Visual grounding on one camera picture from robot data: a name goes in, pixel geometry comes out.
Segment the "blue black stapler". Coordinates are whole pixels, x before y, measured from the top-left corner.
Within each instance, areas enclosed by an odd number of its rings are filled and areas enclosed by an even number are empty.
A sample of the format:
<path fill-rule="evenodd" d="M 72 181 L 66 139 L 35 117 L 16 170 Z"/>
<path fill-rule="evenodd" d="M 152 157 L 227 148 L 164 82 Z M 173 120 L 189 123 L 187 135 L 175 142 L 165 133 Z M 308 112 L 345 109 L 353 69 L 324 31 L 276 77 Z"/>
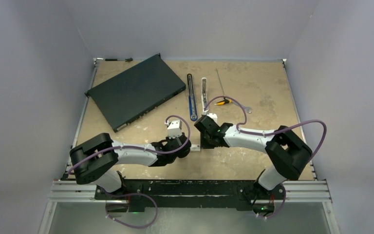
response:
<path fill-rule="evenodd" d="M 189 103 L 189 114 L 190 120 L 196 121 L 197 117 L 197 106 L 195 101 L 195 94 L 194 94 L 194 85 L 193 85 L 193 77 L 192 74 L 187 74 L 187 85 L 188 85 L 188 103 Z"/>

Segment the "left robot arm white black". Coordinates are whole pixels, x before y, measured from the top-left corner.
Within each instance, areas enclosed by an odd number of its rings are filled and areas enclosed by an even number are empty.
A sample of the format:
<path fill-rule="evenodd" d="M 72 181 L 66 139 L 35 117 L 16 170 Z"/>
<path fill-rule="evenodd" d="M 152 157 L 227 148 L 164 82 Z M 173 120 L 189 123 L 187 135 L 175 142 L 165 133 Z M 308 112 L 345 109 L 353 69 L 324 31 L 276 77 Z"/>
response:
<path fill-rule="evenodd" d="M 163 167 L 186 157 L 190 148 L 191 142 L 185 134 L 145 145 L 130 145 L 101 133 L 70 150 L 72 167 L 68 173 L 75 175 L 77 184 L 95 183 L 113 199 L 121 199 L 126 186 L 121 173 L 113 170 L 114 165 Z"/>

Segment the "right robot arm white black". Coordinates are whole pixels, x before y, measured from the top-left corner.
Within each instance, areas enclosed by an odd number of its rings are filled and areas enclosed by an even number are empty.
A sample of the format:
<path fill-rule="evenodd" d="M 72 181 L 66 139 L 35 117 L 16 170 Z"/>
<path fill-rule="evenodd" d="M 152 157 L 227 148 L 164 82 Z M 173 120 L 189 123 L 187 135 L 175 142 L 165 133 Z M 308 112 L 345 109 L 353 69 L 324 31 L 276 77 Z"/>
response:
<path fill-rule="evenodd" d="M 312 150 L 286 126 L 277 130 L 239 128 L 232 123 L 218 125 L 209 116 L 201 116 L 195 123 L 207 149 L 240 147 L 268 155 L 272 166 L 261 172 L 254 185 L 255 195 L 266 198 L 286 180 L 298 180 L 308 164 Z"/>

